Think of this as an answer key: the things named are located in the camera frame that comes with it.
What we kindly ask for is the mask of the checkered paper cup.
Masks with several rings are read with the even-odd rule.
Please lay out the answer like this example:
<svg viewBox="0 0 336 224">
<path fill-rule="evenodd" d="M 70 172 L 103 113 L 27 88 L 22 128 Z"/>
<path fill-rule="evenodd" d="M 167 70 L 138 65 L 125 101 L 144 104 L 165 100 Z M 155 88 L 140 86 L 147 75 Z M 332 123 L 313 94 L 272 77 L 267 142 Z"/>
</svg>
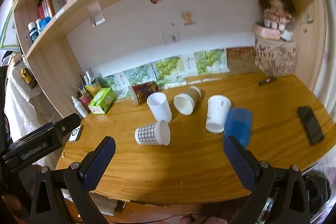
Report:
<svg viewBox="0 0 336 224">
<path fill-rule="evenodd" d="M 165 145 L 171 141 L 169 124 L 159 121 L 139 127 L 134 133 L 135 141 L 140 145 Z"/>
</svg>

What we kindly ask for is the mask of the blue plastic cup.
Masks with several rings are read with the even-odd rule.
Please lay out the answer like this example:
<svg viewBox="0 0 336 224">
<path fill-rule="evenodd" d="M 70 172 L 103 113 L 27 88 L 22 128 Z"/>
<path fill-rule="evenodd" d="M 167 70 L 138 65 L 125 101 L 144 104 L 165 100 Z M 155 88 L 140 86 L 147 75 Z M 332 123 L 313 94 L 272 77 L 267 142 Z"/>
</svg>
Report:
<svg viewBox="0 0 336 224">
<path fill-rule="evenodd" d="M 251 130 L 252 113 L 245 108 L 232 108 L 226 120 L 224 138 L 234 136 L 243 148 L 247 148 Z"/>
</svg>

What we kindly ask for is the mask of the white printed paper cup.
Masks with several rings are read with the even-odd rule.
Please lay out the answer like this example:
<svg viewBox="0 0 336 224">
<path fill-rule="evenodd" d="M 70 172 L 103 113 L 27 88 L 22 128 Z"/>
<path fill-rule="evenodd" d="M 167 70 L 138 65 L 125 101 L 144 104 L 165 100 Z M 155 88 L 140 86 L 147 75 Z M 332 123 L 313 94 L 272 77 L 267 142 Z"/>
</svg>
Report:
<svg viewBox="0 0 336 224">
<path fill-rule="evenodd" d="M 211 96 L 208 100 L 206 130 L 212 133 L 224 131 L 231 101 L 223 95 Z"/>
</svg>

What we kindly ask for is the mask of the brown sleeve paper cup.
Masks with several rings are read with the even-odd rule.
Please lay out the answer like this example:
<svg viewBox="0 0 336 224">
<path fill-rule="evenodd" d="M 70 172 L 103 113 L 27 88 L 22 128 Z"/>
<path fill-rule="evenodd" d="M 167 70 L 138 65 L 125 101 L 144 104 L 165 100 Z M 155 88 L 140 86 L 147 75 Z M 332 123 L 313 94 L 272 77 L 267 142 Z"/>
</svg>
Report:
<svg viewBox="0 0 336 224">
<path fill-rule="evenodd" d="M 198 87 L 190 86 L 187 90 L 174 97 L 173 104 L 179 113 L 191 115 L 201 96 L 202 92 Z"/>
</svg>

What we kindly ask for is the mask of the dark red patterned cup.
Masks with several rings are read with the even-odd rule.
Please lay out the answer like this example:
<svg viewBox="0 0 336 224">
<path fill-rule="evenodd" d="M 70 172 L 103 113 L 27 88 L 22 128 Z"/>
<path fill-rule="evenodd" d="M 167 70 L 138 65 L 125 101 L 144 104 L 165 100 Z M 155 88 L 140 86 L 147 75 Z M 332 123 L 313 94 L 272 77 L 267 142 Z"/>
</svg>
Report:
<svg viewBox="0 0 336 224">
<path fill-rule="evenodd" d="M 130 97 L 135 105 L 143 104 L 150 94 L 158 91 L 159 87 L 155 81 L 129 86 Z"/>
</svg>

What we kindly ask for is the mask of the white plastic cup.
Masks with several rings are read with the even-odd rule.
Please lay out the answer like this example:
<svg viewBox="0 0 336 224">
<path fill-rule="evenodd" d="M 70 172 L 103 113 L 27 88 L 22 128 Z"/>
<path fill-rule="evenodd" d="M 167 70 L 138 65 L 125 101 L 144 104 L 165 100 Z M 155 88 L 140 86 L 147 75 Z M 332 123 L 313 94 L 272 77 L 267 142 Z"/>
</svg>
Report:
<svg viewBox="0 0 336 224">
<path fill-rule="evenodd" d="M 156 121 L 165 121 L 167 123 L 171 122 L 172 112 L 165 93 L 152 93 L 148 96 L 146 102 Z"/>
</svg>

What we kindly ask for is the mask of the white spray bottle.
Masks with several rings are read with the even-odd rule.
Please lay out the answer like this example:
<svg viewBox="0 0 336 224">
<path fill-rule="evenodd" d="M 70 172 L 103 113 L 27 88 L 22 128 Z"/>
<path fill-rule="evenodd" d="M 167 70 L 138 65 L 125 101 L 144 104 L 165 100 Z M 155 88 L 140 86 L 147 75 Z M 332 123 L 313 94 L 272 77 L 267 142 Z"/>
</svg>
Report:
<svg viewBox="0 0 336 224">
<path fill-rule="evenodd" d="M 75 97 L 72 96 L 71 97 L 72 102 L 74 104 L 75 109 L 78 111 L 78 113 L 83 117 L 86 118 L 88 116 L 88 111 L 86 110 L 86 108 L 84 107 L 84 105 Z"/>
</svg>

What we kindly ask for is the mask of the green tissue box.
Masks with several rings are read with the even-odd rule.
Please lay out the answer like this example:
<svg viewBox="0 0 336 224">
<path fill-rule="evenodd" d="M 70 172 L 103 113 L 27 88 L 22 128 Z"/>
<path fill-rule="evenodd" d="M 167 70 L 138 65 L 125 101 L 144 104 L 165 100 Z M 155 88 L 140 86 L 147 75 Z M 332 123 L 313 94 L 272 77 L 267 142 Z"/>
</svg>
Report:
<svg viewBox="0 0 336 224">
<path fill-rule="evenodd" d="M 115 93 L 111 88 L 102 88 L 91 100 L 88 107 L 93 114 L 105 114 L 115 98 Z"/>
</svg>

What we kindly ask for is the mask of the black phone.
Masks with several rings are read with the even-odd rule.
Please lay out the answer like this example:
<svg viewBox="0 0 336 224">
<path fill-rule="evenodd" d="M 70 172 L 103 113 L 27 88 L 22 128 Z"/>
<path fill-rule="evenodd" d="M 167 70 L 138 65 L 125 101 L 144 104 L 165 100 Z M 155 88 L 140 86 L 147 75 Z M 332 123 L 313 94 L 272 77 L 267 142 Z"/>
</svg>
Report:
<svg viewBox="0 0 336 224">
<path fill-rule="evenodd" d="M 310 106 L 300 106 L 297 109 L 298 116 L 307 133 L 311 145 L 316 145 L 324 141 L 325 137 L 321 126 Z"/>
</svg>

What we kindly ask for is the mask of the dark marker pen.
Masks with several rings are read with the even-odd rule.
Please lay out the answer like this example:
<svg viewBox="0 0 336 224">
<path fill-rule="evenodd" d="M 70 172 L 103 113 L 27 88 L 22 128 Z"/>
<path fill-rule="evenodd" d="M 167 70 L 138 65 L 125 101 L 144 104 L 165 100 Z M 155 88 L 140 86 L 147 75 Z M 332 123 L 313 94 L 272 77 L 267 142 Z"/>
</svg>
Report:
<svg viewBox="0 0 336 224">
<path fill-rule="evenodd" d="M 265 85 L 265 84 L 268 84 L 268 83 L 271 83 L 271 82 L 274 82 L 277 80 L 277 77 L 270 77 L 270 78 L 267 78 L 265 80 L 262 80 L 259 82 L 259 86 L 262 86 L 262 85 Z"/>
</svg>

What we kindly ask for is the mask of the brown cardboard sheet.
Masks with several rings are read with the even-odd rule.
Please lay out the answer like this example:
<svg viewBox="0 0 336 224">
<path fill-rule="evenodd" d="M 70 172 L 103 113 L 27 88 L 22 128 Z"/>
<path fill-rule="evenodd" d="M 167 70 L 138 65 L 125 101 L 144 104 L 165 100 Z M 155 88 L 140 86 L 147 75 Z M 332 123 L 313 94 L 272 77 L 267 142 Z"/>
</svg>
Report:
<svg viewBox="0 0 336 224">
<path fill-rule="evenodd" d="M 258 72 L 254 47 L 227 48 L 227 66 L 232 75 Z"/>
</svg>

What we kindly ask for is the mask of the patterned fabric bag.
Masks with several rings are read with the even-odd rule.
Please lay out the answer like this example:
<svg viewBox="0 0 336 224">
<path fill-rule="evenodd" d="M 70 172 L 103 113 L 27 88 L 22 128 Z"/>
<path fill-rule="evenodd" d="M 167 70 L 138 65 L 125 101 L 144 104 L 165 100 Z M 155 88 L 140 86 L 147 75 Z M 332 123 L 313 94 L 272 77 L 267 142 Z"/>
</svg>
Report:
<svg viewBox="0 0 336 224">
<path fill-rule="evenodd" d="M 256 51 L 255 65 L 268 77 L 291 75 L 295 66 L 296 42 L 265 39 L 253 36 Z"/>
</svg>

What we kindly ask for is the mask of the grape picture card right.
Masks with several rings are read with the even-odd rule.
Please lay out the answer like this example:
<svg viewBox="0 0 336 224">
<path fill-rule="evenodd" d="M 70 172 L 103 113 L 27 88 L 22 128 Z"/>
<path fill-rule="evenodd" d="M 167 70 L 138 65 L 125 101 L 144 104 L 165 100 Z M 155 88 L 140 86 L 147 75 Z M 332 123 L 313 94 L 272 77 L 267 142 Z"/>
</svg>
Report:
<svg viewBox="0 0 336 224">
<path fill-rule="evenodd" d="M 198 75 L 229 73 L 226 49 L 194 52 Z"/>
</svg>

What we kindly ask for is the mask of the grape picture card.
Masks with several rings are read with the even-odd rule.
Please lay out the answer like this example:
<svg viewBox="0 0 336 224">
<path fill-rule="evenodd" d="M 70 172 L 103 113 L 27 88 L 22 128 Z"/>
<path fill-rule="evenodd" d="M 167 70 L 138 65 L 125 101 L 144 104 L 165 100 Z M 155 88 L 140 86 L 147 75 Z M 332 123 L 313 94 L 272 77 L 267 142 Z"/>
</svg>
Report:
<svg viewBox="0 0 336 224">
<path fill-rule="evenodd" d="M 229 73 L 226 49 L 194 52 L 198 75 Z"/>
<path fill-rule="evenodd" d="M 181 55 L 167 57 L 151 63 L 159 84 L 175 84 L 187 76 Z"/>
</svg>

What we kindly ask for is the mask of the pink box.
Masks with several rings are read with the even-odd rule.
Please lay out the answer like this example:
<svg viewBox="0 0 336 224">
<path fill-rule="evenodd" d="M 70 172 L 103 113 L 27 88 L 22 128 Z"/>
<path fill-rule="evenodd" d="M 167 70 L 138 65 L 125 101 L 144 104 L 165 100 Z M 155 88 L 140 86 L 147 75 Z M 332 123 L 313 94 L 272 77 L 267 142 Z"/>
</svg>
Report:
<svg viewBox="0 0 336 224">
<path fill-rule="evenodd" d="M 261 38 L 276 40 L 276 41 L 280 40 L 280 31 L 278 29 L 263 27 L 259 24 L 256 24 L 254 31 L 255 31 L 255 34 L 257 36 L 260 36 Z"/>
</svg>

